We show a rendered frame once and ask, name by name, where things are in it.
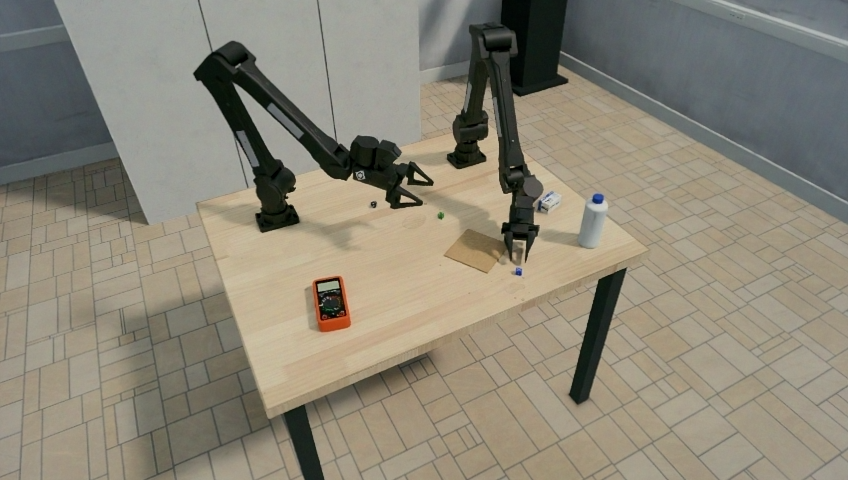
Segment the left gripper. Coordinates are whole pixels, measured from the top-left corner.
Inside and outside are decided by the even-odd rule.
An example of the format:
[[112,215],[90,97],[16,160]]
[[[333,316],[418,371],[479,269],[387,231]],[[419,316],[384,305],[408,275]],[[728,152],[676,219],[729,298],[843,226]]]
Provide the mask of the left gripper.
[[538,236],[538,232],[540,231],[540,225],[535,224],[522,224],[522,223],[509,223],[503,222],[501,228],[501,234],[504,234],[504,242],[509,252],[510,262],[512,261],[512,245],[513,240],[523,240],[526,241],[526,249],[525,249],[525,263],[527,261],[528,253],[531,249],[531,245],[533,245],[535,237]]

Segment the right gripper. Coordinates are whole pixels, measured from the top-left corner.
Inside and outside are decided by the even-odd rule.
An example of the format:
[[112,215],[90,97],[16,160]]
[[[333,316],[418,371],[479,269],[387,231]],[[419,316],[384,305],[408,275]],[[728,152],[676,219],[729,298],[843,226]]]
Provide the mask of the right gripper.
[[[426,179],[428,182],[414,179],[414,173],[415,172],[418,173],[420,176],[422,176],[424,179]],[[406,176],[406,178],[408,178],[407,185],[433,186],[433,184],[434,184],[434,181],[430,177],[428,177],[417,166],[417,164],[415,162],[410,161],[408,164],[405,164],[405,163],[399,164],[396,171],[394,172],[394,174],[392,175],[392,177],[388,181],[387,187],[372,183],[371,182],[372,174],[371,174],[371,177],[370,177],[370,185],[386,191],[385,201],[387,201],[387,203],[390,203],[391,209],[395,210],[395,209],[401,209],[401,208],[406,208],[406,207],[422,206],[423,201],[421,199],[419,199],[418,197],[416,197],[415,195],[413,195],[412,193],[410,193],[409,191],[405,190],[404,188],[402,188],[400,186],[400,184],[402,184],[405,176]],[[405,196],[407,198],[410,198],[410,199],[412,199],[416,202],[401,203],[400,202],[401,195]]]

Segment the orange digital multimeter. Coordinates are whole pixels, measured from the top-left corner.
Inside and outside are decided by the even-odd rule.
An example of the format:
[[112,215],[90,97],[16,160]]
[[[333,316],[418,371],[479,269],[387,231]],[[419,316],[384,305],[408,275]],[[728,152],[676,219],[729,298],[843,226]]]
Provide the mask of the orange digital multimeter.
[[312,285],[319,330],[329,332],[350,327],[351,320],[342,277],[317,279]]

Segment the white plastic bottle with blue cap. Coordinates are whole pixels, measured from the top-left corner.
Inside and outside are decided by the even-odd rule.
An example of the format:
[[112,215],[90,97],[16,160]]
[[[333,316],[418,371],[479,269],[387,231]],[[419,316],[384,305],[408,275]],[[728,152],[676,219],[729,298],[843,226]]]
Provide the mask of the white plastic bottle with blue cap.
[[600,238],[608,210],[608,204],[602,194],[594,194],[585,202],[578,243],[585,248],[596,248]]

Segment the brown square mat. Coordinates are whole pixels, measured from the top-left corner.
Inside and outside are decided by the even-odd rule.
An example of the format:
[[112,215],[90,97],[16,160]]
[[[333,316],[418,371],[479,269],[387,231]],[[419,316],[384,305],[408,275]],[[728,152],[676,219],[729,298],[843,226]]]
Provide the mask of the brown square mat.
[[488,274],[506,250],[505,242],[467,229],[443,256]]

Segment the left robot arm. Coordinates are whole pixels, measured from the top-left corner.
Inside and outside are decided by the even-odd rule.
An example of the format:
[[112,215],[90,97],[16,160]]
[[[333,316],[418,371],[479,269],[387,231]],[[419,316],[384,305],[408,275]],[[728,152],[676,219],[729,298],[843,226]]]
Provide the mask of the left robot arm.
[[[447,160],[456,169],[487,161],[477,144],[489,133],[489,117],[485,110],[482,111],[489,74],[499,143],[499,182],[503,194],[512,193],[509,223],[534,224],[533,203],[544,188],[528,170],[519,142],[510,77],[510,57],[518,54],[515,32],[491,22],[469,25],[469,33],[472,52],[465,102],[452,124],[457,145],[453,153],[447,154]],[[492,54],[500,50],[505,51]],[[514,168],[510,168],[512,166]]]

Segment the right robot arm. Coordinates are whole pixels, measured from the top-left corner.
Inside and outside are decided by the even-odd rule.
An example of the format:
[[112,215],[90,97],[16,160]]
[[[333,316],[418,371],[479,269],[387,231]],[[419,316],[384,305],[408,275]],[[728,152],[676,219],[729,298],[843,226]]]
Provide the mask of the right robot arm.
[[259,70],[256,60],[242,43],[229,41],[209,54],[193,76],[212,95],[252,167],[262,205],[255,217],[262,233],[300,222],[294,206],[286,201],[287,193],[296,190],[296,178],[268,150],[234,84],[299,141],[331,178],[347,181],[353,173],[353,180],[370,185],[372,174],[372,183],[387,187],[399,166],[393,162],[402,154],[395,143],[383,139],[379,144],[372,136],[357,135],[349,151],[290,101]]

